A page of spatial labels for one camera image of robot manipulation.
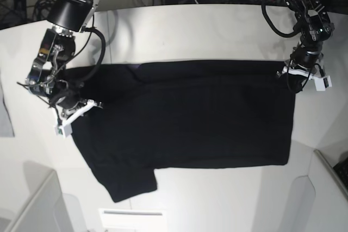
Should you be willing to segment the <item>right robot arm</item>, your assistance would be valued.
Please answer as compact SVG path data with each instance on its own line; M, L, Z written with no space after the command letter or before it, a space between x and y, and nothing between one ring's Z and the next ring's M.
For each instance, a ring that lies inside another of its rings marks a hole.
M55 0L47 21L51 23L42 39L38 54L23 84L30 93L45 97L58 120L68 119L86 107L87 99L80 97L80 89L92 78L105 56L106 40L95 27L88 27L100 0ZM96 34L101 41L101 52L96 65L84 76L68 79L66 66L78 53L74 33Z

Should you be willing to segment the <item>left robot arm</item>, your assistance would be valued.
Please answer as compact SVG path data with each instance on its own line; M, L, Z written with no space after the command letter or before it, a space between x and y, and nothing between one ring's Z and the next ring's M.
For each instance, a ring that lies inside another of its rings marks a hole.
M284 62L284 72L287 74L301 74L306 77L324 78L325 71L321 64L323 43L334 31L326 8L320 0L284 0L286 6L294 13L296 23L293 31L284 33L276 28L266 11L268 0L262 0L263 17L274 33L283 38L292 38L300 34L300 39L294 47L290 58Z

